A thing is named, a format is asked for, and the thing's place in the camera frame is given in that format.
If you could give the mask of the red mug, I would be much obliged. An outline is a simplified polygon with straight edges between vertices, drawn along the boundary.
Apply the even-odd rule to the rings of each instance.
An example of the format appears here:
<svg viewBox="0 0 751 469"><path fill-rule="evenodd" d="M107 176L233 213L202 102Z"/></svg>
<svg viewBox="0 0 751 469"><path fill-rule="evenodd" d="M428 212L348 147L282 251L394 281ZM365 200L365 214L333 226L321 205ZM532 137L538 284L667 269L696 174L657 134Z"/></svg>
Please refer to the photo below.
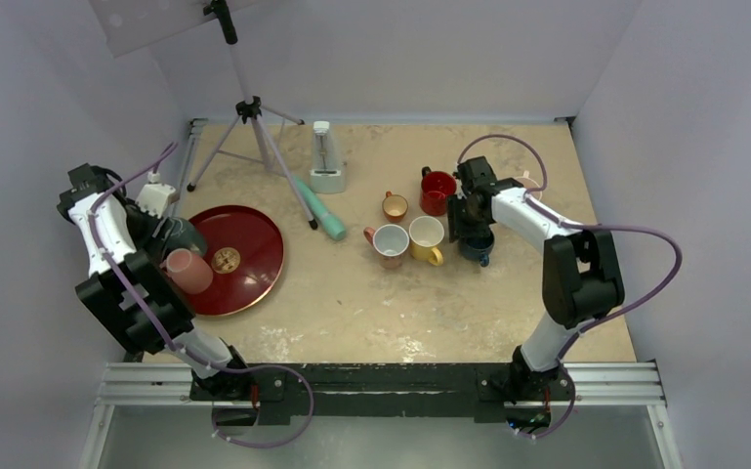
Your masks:
<svg viewBox="0 0 751 469"><path fill-rule="evenodd" d="M447 212L447 198L457 191L456 179L447 172L434 171L429 166L421 170L421 192L419 204L430 216L439 217Z"/></svg>

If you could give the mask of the dark grey mug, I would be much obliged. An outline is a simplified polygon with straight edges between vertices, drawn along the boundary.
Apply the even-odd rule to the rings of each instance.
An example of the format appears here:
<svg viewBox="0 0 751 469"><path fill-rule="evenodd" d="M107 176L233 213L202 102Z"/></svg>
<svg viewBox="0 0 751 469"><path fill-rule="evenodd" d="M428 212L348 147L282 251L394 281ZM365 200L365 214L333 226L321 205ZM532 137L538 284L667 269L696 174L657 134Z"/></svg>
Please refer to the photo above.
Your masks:
<svg viewBox="0 0 751 469"><path fill-rule="evenodd" d="M157 238L162 243L161 254L167 257L177 249L187 249L204 257L208 244L200 231L187 219L169 217L158 231Z"/></svg>

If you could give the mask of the blue white mug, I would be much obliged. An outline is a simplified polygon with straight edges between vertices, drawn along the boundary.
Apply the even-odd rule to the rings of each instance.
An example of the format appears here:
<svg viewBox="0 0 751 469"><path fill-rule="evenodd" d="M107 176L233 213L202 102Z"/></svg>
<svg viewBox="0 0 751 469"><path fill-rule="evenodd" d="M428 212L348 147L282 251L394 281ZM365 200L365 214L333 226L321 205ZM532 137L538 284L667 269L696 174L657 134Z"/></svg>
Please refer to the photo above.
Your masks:
<svg viewBox="0 0 751 469"><path fill-rule="evenodd" d="M464 237L458 241L460 255L471 262L486 268L490 264L490 254L495 244L495 236L490 233L487 236Z"/></svg>

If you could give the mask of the yellow mug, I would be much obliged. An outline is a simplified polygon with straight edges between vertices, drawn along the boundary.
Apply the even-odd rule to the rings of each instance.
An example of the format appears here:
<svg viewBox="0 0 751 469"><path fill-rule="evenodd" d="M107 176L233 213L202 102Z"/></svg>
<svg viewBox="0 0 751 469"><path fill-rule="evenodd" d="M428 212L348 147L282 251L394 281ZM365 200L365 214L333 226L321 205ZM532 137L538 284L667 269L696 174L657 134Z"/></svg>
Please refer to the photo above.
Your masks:
<svg viewBox="0 0 751 469"><path fill-rule="evenodd" d="M444 263L440 245L444 239L444 226L435 217L420 216L409 225L410 255L413 259L428 262L433 266Z"/></svg>

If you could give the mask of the small orange mug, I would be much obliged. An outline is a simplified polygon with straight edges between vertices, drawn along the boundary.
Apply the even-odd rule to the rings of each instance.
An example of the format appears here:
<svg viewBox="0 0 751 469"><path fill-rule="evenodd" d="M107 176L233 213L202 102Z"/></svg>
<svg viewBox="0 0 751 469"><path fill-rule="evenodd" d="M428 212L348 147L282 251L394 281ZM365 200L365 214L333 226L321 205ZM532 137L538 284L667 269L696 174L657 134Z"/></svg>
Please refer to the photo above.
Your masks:
<svg viewBox="0 0 751 469"><path fill-rule="evenodd" d="M386 192L382 201L382 213L391 224L400 223L408 211L408 201L400 194Z"/></svg>

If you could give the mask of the salmon mug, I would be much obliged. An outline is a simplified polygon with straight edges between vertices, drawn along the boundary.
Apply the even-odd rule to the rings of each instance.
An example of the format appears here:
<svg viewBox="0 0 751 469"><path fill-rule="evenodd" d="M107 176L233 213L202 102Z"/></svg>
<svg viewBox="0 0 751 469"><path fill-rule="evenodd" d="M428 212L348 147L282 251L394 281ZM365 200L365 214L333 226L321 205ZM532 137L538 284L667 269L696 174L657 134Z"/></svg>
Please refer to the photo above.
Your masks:
<svg viewBox="0 0 751 469"><path fill-rule="evenodd" d="M384 269L401 266L409 249L410 237L406 229L396 224L386 224L378 229L363 230L366 241L375 249L379 263Z"/></svg>

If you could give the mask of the light pink mug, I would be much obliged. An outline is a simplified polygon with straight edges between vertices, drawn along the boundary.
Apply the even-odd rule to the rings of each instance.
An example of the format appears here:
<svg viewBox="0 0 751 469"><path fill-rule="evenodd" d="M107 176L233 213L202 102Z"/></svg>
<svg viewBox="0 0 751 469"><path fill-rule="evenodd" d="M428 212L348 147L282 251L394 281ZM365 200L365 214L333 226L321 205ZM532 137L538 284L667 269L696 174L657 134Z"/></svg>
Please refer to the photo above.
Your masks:
<svg viewBox="0 0 751 469"><path fill-rule="evenodd" d="M527 190L530 190L529 194L531 197L535 198L536 200L542 199L542 183L534 180L531 177L529 171L525 170L521 175L516 177L516 180L519 181Z"/></svg>

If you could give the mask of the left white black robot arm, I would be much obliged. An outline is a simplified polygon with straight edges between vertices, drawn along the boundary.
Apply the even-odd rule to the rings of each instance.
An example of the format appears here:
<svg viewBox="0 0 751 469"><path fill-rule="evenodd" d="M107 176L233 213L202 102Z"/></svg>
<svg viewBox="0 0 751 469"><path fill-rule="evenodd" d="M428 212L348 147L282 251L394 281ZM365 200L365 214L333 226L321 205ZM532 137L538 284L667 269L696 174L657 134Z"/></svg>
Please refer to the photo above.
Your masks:
<svg viewBox="0 0 751 469"><path fill-rule="evenodd" d="M87 250L88 277L75 287L81 303L127 353L165 352L188 364L195 398L247 398L254 380L245 360L195 326L188 296L161 268L171 253L207 250L188 220L167 215L176 189L150 174L131 198L117 173L88 163L68 178L57 209Z"/></svg>

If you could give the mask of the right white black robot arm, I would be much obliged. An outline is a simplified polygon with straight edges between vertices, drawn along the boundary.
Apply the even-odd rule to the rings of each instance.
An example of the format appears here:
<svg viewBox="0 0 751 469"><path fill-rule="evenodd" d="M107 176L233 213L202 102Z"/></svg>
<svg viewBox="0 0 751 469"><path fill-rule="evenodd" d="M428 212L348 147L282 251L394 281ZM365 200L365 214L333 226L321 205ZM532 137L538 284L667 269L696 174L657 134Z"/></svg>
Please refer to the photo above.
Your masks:
<svg viewBox="0 0 751 469"><path fill-rule="evenodd" d="M612 234L565 226L556 211L520 182L497 178L483 156L459 163L454 178L460 191L447 199L450 241L486 266L495 240L491 227L499 224L519 234L542 257L546 312L514 351L507 379L517 395L531 398L557 374L571 336L624 301Z"/></svg>

